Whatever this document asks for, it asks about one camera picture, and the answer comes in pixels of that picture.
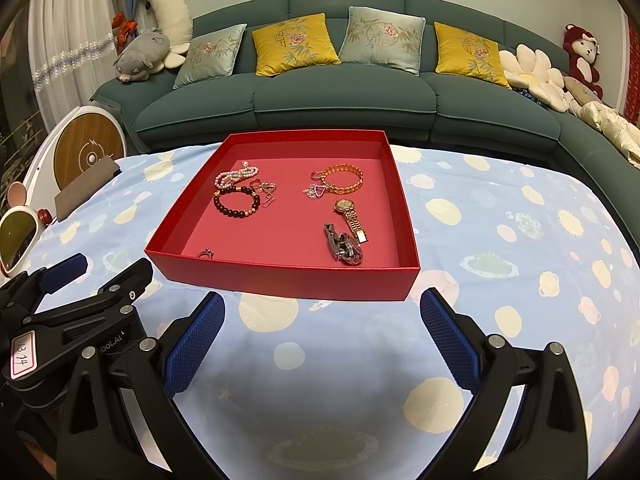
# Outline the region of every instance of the red box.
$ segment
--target red box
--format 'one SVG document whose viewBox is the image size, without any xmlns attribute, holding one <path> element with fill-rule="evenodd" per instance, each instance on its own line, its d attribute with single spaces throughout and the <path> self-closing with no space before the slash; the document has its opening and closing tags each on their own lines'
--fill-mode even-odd
<svg viewBox="0 0 640 480">
<path fill-rule="evenodd" d="M 211 200 L 214 180 L 239 169 L 244 160 L 260 169 L 257 178 L 276 183 L 275 200 L 248 218 L 229 218 Z M 364 259 L 357 267 L 336 262 L 324 234 L 325 223 L 333 223 L 337 233 L 348 232 L 334 211 L 343 197 L 326 192 L 311 200 L 303 192 L 313 171 L 341 163 L 364 174 L 363 186 L 346 195 L 369 240 L 362 244 Z M 327 180 L 348 186 L 356 179 L 340 171 Z M 223 203 L 244 210 L 251 201 L 233 193 Z M 196 257 L 205 248 L 213 251 L 213 259 Z M 372 130 L 229 136 L 178 197 L 145 253 L 176 282 L 315 300 L 402 301 L 420 271 L 398 169 L 385 133 Z"/>
</svg>

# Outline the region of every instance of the white flower cushion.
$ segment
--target white flower cushion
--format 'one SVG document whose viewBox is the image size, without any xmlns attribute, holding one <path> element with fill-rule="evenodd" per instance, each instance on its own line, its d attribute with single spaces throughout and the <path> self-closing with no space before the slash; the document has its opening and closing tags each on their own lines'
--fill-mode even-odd
<svg viewBox="0 0 640 480">
<path fill-rule="evenodd" d="M 557 112 L 564 113 L 569 109 L 570 101 L 562 91 L 562 73 L 551 67 L 551 61 L 544 52 L 533 52 L 528 46 L 520 44 L 516 56 L 501 50 L 500 62 L 504 76 L 512 87 L 529 90 L 533 97 Z"/>
</svg>

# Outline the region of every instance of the cow plush toy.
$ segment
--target cow plush toy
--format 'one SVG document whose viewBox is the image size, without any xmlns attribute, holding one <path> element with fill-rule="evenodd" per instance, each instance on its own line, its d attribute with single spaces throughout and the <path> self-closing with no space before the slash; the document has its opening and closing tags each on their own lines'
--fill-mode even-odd
<svg viewBox="0 0 640 480">
<path fill-rule="evenodd" d="M 164 66 L 176 68 L 182 65 L 193 38 L 189 7 L 184 0 L 146 0 L 146 8 L 149 7 L 154 10 L 158 28 L 169 38 L 170 51 L 164 58 Z"/>
<path fill-rule="evenodd" d="M 600 80 L 600 74 L 594 67 L 600 47 L 593 34 L 576 25 L 567 25 L 564 28 L 564 45 L 569 53 L 569 75 L 602 99 L 602 87 L 596 85 Z"/>
</svg>

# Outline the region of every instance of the gold watch strap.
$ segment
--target gold watch strap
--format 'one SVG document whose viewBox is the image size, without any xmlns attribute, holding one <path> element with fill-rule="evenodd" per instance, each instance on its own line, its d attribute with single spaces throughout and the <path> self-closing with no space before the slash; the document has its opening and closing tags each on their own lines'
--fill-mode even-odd
<svg viewBox="0 0 640 480">
<path fill-rule="evenodd" d="M 362 225 L 360 225 L 358 214 L 356 213 L 355 209 L 347 209 L 347 211 L 344 212 L 344 219 L 346 220 L 349 229 L 351 229 L 351 232 L 358 239 L 358 241 L 360 243 L 366 242 L 367 235 L 365 234 Z"/>
</svg>

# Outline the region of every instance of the light blue bedsheet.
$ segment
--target light blue bedsheet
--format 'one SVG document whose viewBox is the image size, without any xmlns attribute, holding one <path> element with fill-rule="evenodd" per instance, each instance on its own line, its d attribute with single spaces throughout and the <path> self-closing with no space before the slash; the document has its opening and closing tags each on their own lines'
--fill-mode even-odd
<svg viewBox="0 0 640 480">
<path fill-rule="evenodd" d="M 28 268 L 76 252 L 86 275 L 43 302 L 79 300 L 144 256 L 153 230 L 215 146 L 120 160 L 122 174 L 50 226 Z M 266 298 L 220 290 L 226 320 L 175 401 L 232 480 L 412 480 L 470 400 L 420 320 L 437 286 L 457 312 L 515 346 L 568 351 L 586 413 L 590 472 L 640 406 L 640 273 L 602 204 L 552 171 L 393 147 L 422 271 L 397 303 Z M 157 336 L 206 290 L 154 280 L 136 306 Z M 514 388 L 483 463 L 497 457 L 522 394 Z M 154 455 L 150 436 L 142 443 Z"/>
</svg>

